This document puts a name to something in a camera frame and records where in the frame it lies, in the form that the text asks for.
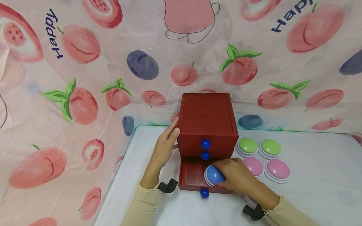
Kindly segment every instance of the blue plum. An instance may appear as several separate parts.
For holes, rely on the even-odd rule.
[[[343,75],[355,75],[362,73],[362,50],[354,54],[339,69]]]
[[[155,79],[160,71],[156,60],[141,50],[128,54],[127,65],[135,76],[143,80]]]
[[[125,132],[126,136],[129,137],[133,133],[135,119],[132,116],[125,116],[122,119],[123,131]]]
[[[264,121],[259,115],[244,115],[237,123],[244,129],[254,129],[261,126]]]

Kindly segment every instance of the right hand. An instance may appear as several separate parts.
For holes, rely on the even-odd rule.
[[[250,194],[261,184],[245,166],[240,158],[223,159],[212,163],[225,176],[226,180],[216,184],[240,194]]]

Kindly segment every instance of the green leaf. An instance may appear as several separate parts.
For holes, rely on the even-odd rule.
[[[254,51],[250,51],[250,50],[243,50],[240,51],[239,54],[237,55],[237,58],[239,57],[249,57],[249,58],[253,58],[253,57],[257,57],[262,55],[262,52],[254,52]]]
[[[229,64],[231,64],[232,62],[234,62],[233,59],[231,59],[231,58],[226,59],[226,60],[220,65],[219,73],[222,72],[223,70],[225,70],[225,68],[226,68]]]
[[[293,86],[292,90],[293,91],[294,90],[296,90],[296,91],[302,90],[302,89],[306,88],[311,81],[312,80],[297,83],[295,86]]]
[[[126,88],[121,87],[122,90],[126,91],[131,97],[133,96],[132,93],[130,91],[128,91]]]
[[[302,94],[300,93],[300,91],[292,91],[292,94],[295,96],[295,100],[299,100],[302,96]]]
[[[104,88],[104,89],[102,90],[102,93],[105,93],[105,92],[107,92],[107,91],[110,91],[110,90],[113,89],[113,88],[119,88],[119,87],[118,87],[118,85],[116,85],[116,84],[110,84],[110,85],[108,85],[106,88]]]
[[[119,88],[121,88],[125,85],[125,83],[122,81],[122,78],[118,79],[115,83],[117,84],[117,86]]]
[[[68,84],[65,90],[65,94],[67,95],[67,99],[70,98],[70,95],[72,95],[74,89],[75,89],[76,81],[75,78]]]
[[[70,114],[70,110],[69,110],[69,101],[65,101],[65,102],[61,103],[61,108],[62,108],[62,115],[63,115],[64,119],[69,124],[72,124],[72,115]]]
[[[286,90],[292,91],[292,87],[286,83],[270,83],[270,85],[277,89],[286,89]]]
[[[238,54],[237,48],[229,43],[227,45],[227,55],[232,59],[236,59],[237,54]]]
[[[53,90],[53,91],[45,92],[43,94],[51,101],[54,101],[57,103],[64,102],[68,99],[67,95],[59,90]]]

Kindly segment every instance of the blue knob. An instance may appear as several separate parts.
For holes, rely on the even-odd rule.
[[[203,160],[208,160],[208,159],[210,158],[209,152],[208,152],[208,151],[203,151],[203,152],[201,152],[201,158],[202,158]]]
[[[209,140],[203,140],[203,141],[201,142],[201,147],[202,147],[204,150],[209,149],[210,146],[211,146],[211,144],[210,144],[210,141],[209,141]]]
[[[209,190],[207,188],[202,188],[200,191],[200,195],[202,198],[207,199],[209,197]]]

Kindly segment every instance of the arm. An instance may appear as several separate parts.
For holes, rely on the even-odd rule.
[[[157,139],[150,162],[138,183],[121,226],[149,226],[152,224],[163,193],[158,189],[161,169],[170,159],[180,129],[175,128],[178,118]]]
[[[266,212],[263,217],[272,226],[318,226],[312,219],[279,197],[265,184],[257,180],[239,158],[224,159],[213,163],[226,180],[216,186],[254,199]]]

